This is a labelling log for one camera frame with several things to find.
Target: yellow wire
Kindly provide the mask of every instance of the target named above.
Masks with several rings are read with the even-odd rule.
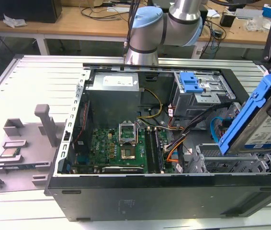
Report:
[[[149,119],[149,118],[154,118],[154,117],[156,117],[156,116],[159,116],[160,113],[162,112],[162,103],[161,103],[160,99],[159,99],[159,98],[157,97],[157,95],[155,95],[151,90],[149,90],[149,89],[144,89],[144,90],[150,92],[150,93],[158,100],[158,102],[159,102],[159,104],[160,104],[160,108],[159,108],[159,111],[158,111],[155,115],[151,115],[151,116],[137,116],[137,118],[145,118],[145,119]]]

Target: wooden desk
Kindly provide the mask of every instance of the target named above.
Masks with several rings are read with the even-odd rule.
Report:
[[[215,4],[211,1],[208,1],[206,8],[211,8],[213,10],[216,10],[218,13],[222,13],[225,11],[225,6],[221,6],[218,4]],[[251,7],[246,6],[247,9],[255,9],[258,10],[258,7]],[[211,20],[212,22],[218,24],[220,26],[220,20],[219,18],[207,18],[208,20]],[[224,47],[236,47],[236,48],[258,48],[263,49],[268,37],[269,32],[268,31],[247,31],[245,28],[245,23],[247,20],[240,20],[235,19],[232,26],[230,28],[223,27],[226,31],[226,38],[220,43],[220,46]],[[221,30],[220,28],[217,28],[216,25],[213,25],[214,29]],[[204,26],[203,33],[201,37],[198,39],[198,42],[196,42],[195,49],[193,51],[192,58],[200,58],[200,55],[202,53],[202,50],[207,44],[207,41],[210,39],[210,30],[207,26]]]
[[[208,7],[223,12],[225,7],[208,2]],[[95,9],[99,12],[106,8]],[[106,16],[117,14],[116,12],[103,11],[93,13],[92,16]],[[127,20],[128,14],[122,17]],[[212,19],[219,24],[220,18]],[[235,19],[231,28],[224,28],[227,32],[226,38],[220,46],[243,47],[243,48],[263,48],[267,39],[267,32],[248,32],[244,24],[245,20]],[[116,41],[123,42],[128,30],[127,22],[117,21],[97,21],[81,15],[78,7],[63,7],[62,14],[56,23],[35,23],[28,22],[27,26],[15,29],[8,27],[0,21],[0,36],[11,37],[31,37],[38,42],[42,55],[49,55],[46,39],[70,39],[70,40],[95,40],[95,41]],[[202,36],[199,38],[194,49],[192,58],[199,58],[201,50],[210,39],[210,31],[204,26]]]

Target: plastic bag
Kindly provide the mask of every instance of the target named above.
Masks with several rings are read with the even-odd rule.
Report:
[[[257,16],[254,17],[253,19],[249,19],[246,22],[245,28],[248,31],[262,31],[264,30],[263,28],[263,16]]]
[[[3,20],[3,22],[6,25],[8,25],[8,26],[10,26],[12,28],[15,28],[16,26],[26,26],[27,25],[24,19],[13,19],[13,18],[9,18],[5,14],[3,16],[5,18]]]

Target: motherboard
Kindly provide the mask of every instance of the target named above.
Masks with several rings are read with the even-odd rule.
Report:
[[[158,140],[150,138],[153,132],[157,132]],[[134,144],[120,141],[133,138]],[[119,173],[121,170],[149,173],[158,165],[156,170],[161,171],[164,169],[162,150],[168,142],[164,129],[137,128],[134,136],[132,129],[120,132],[119,128],[96,128],[90,153],[77,153],[73,168],[77,169],[77,173]]]

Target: table leg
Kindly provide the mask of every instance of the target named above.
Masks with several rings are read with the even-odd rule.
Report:
[[[77,49],[77,51],[81,51],[82,50],[82,41],[81,40],[79,40],[78,41],[78,45],[79,45],[79,47],[78,47],[78,49]]]
[[[243,54],[241,55],[241,58],[246,58],[246,55],[248,54],[249,49],[244,49]]]
[[[205,47],[205,42],[196,42],[194,50],[193,50],[193,54],[192,54],[192,59],[200,59],[204,47]]]
[[[36,39],[36,42],[38,43],[41,55],[49,55],[49,49],[47,46],[46,39],[44,37],[38,37]]]

